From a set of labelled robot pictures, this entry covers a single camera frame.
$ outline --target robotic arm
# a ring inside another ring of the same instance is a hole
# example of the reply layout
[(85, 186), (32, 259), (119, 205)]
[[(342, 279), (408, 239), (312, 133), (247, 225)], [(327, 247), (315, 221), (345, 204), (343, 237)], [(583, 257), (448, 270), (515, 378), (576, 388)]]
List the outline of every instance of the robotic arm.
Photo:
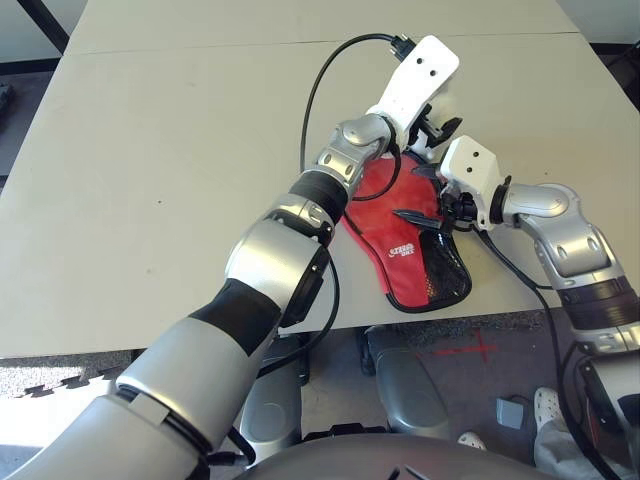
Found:
[(208, 478), (279, 326), (302, 321), (368, 160), (409, 129), (458, 66), (438, 39), (406, 56), (380, 102), (341, 123), (317, 163), (238, 242), (211, 303), (176, 323), (12, 479)]
[(578, 194), (558, 184), (512, 184), (511, 177), (500, 174), (496, 156), (467, 136), (451, 143), (441, 173), (449, 179), (448, 195), (459, 204), (465, 193), (472, 197), (467, 220), (475, 220), (479, 229), (504, 223), (533, 238), (578, 348), (592, 356), (582, 374), (600, 423), (624, 431), (637, 462), (639, 300), (602, 232), (583, 217)]

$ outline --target white shoe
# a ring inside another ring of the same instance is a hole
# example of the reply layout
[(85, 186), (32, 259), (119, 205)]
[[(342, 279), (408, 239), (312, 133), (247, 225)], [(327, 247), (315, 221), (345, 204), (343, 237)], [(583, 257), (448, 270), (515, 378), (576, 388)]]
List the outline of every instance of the white shoe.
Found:
[(540, 387), (533, 395), (533, 411), (536, 416), (538, 432), (542, 426), (551, 420), (564, 419), (560, 411), (558, 393), (547, 387)]
[(467, 447), (477, 448), (478, 450), (486, 450), (487, 447), (480, 437), (473, 432), (464, 432), (458, 437), (458, 443), (460, 445), (466, 445)]

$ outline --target printed logo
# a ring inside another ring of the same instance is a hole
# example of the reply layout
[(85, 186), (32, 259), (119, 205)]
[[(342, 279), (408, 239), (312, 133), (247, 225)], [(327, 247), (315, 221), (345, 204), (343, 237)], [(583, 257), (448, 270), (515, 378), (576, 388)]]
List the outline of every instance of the printed logo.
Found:
[(393, 258), (396, 255), (406, 257), (407, 255), (413, 255), (414, 253), (415, 247), (413, 246), (413, 243), (407, 243), (405, 245), (389, 249), (389, 258)]

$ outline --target white table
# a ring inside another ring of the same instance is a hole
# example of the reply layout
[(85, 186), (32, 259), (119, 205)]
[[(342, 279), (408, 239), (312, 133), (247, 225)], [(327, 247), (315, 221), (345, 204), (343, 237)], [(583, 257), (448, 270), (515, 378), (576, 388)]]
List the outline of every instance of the white table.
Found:
[[(554, 2), (90, 1), (0, 199), (0, 356), (144, 347), (208, 302), (232, 246), (296, 178), (317, 70), (365, 31), (438, 34), (461, 59), (434, 102), (439, 119), (462, 116), (458, 133), (514, 181), (575, 188), (639, 290), (638, 113)], [(381, 42), (336, 61), (310, 157), (336, 122), (377, 101), (396, 65)], [(523, 233), (493, 237), (544, 281)], [(409, 315), (338, 229), (336, 327), (538, 308), (475, 238), (456, 241), (473, 291)], [(321, 328), (325, 283), (289, 331)]]

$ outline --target red tape mark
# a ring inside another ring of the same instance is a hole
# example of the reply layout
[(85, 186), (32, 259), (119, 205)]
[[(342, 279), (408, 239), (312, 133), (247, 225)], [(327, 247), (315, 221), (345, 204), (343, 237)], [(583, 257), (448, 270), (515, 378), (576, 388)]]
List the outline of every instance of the red tape mark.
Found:
[(459, 347), (459, 348), (446, 348), (443, 350), (434, 350), (431, 352), (434, 355), (455, 355), (457, 353), (481, 353), (482, 361), (484, 363), (489, 362), (488, 352), (497, 352), (498, 347), (496, 345), (485, 345), (482, 341), (482, 335), (480, 334), (480, 330), (475, 330), (476, 338), (478, 339), (478, 345), (471, 345), (469, 347)]
[(471, 346), (471, 347), (460, 347), (460, 348), (446, 348), (444, 350), (434, 350), (434, 355), (454, 355), (456, 353), (473, 353), (480, 352), (486, 355), (486, 352), (496, 352), (498, 347), (495, 345), (482, 345), (479, 347)]

